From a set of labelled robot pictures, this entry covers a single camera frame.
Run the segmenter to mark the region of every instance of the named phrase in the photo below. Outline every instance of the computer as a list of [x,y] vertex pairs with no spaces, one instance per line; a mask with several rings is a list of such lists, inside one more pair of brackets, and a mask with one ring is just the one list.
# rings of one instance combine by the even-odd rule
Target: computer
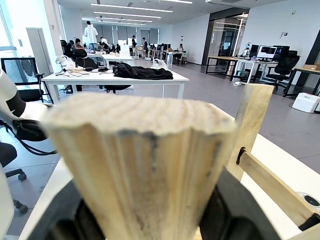
[[273,46],[260,46],[256,57],[263,59],[273,59],[276,50],[277,48]]
[[253,58],[254,56],[257,56],[258,50],[259,50],[259,45],[254,45],[253,44],[251,46],[251,50],[250,50],[250,53],[249,53],[249,58]]
[[290,46],[274,45],[274,47],[276,47],[276,51],[273,60],[276,61],[279,60],[282,56],[286,56],[290,49]]

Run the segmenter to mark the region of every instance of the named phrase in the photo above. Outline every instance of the black cable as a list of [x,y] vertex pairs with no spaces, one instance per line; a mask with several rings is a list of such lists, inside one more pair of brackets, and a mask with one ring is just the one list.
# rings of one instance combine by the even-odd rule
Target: black cable
[[293,102],[293,103],[290,103],[290,104],[288,105],[289,108],[292,108],[292,109],[297,110],[297,111],[299,111],[299,112],[304,112],[304,113],[306,113],[306,114],[320,114],[320,112],[306,112],[306,111],[302,111],[302,110],[299,110],[299,109],[295,109],[295,108],[292,107],[293,104],[294,104],[294,102]]
[[34,148],[33,146],[28,145],[27,143],[25,143],[24,141],[22,141],[13,131],[12,127],[10,125],[8,125],[6,122],[0,120],[0,124],[4,125],[4,127],[8,130],[10,130],[12,132],[12,134],[14,135],[14,137],[16,139],[18,139],[18,141],[22,144],[22,146],[30,153],[37,155],[37,156],[48,156],[48,155],[53,155],[56,154],[57,151],[53,150],[50,152],[47,151],[42,151],[40,149]]

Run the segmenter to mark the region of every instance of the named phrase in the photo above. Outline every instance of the fluorescent light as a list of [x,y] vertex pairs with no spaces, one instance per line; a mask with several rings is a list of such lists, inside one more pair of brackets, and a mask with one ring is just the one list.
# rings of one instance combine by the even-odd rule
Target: fluorescent light
[[113,17],[98,17],[98,16],[96,16],[95,18],[96,19],[109,19],[109,20],[123,20],[123,21],[152,23],[152,21],[147,21],[147,20],[134,20],[134,19],[113,18]]
[[165,13],[173,13],[173,12],[174,12],[174,11],[170,11],[170,10],[161,10],[161,9],[154,9],[154,8],[133,7],[133,6],[117,6],[117,5],[104,5],[104,4],[95,4],[95,3],[91,3],[91,6],[108,7],[108,8],[118,8],[118,9],[137,9],[137,10],[154,11],[154,12],[165,12]]
[[181,4],[192,4],[192,1],[182,1],[182,0],[161,0],[163,2],[174,2],[174,3],[181,3]]
[[117,21],[98,21],[98,23],[107,23],[107,24],[130,24],[130,25],[146,25],[146,24],[142,24],[142,23],[117,22]]
[[119,15],[119,16],[131,16],[131,17],[140,17],[140,18],[154,18],[160,19],[160,16],[147,16],[147,15],[135,15],[135,14],[126,14],[126,13],[114,13],[114,12],[102,12],[102,11],[94,11],[94,14],[109,14],[109,15]]

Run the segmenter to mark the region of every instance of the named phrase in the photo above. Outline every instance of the white desk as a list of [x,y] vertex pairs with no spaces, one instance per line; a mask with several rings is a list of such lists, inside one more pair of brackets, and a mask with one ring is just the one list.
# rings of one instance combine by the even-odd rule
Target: white desk
[[51,74],[46,76],[42,79],[49,88],[51,93],[51,97],[53,102],[56,104],[60,98],[58,96],[59,91],[57,85],[71,85],[73,89],[73,93],[77,93],[76,85],[137,85],[137,84],[144,84],[144,85],[163,85],[162,88],[162,98],[165,96],[165,85],[179,85],[178,91],[178,99],[182,99],[184,95],[185,83],[189,82],[189,79],[181,76],[178,73],[172,72],[173,79],[165,79],[165,80],[143,80],[143,79],[133,79],[133,78],[122,78],[114,76],[112,70],[108,70],[107,73],[97,72],[87,72],[81,71],[82,75],[79,76],[79,73],[73,73],[77,76],[72,75],[58,75]]
[[110,54],[92,54],[88,53],[88,58],[103,58],[104,66],[110,68],[109,62],[124,62],[130,66],[135,65],[135,60],[131,56],[121,57]]
[[234,67],[234,72],[237,73],[237,70],[238,70],[240,65],[241,65],[241,68],[243,69],[244,68],[243,67],[244,64],[252,64],[251,70],[250,70],[250,73],[249,73],[249,77],[248,77],[248,81],[247,81],[247,83],[249,84],[256,65],[259,65],[259,64],[264,65],[263,66],[263,70],[262,70],[262,74],[261,74],[261,78],[260,78],[260,80],[262,80],[267,66],[268,65],[277,65],[278,62],[277,61],[252,61],[252,60],[245,60],[245,59],[241,59],[240,58],[240,59],[237,59],[237,63],[235,65],[235,67]]
[[[304,192],[316,199],[320,199],[320,189],[317,185],[320,182],[320,175],[277,145],[258,134],[253,145],[252,154],[294,191]],[[19,239],[26,240],[28,238],[54,196],[71,179],[72,175],[61,159],[33,208]],[[259,203],[281,239],[289,239],[301,232],[278,205],[246,173],[243,174],[241,183]]]

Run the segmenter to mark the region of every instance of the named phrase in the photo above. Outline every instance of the white device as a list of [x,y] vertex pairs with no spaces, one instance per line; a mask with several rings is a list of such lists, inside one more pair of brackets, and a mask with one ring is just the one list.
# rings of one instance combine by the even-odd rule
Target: white device
[[306,113],[313,113],[320,103],[320,96],[315,96],[309,93],[301,92],[296,97],[292,107],[294,109],[304,111]]
[[273,46],[260,46],[256,57],[264,59],[273,59],[276,50],[277,48]]

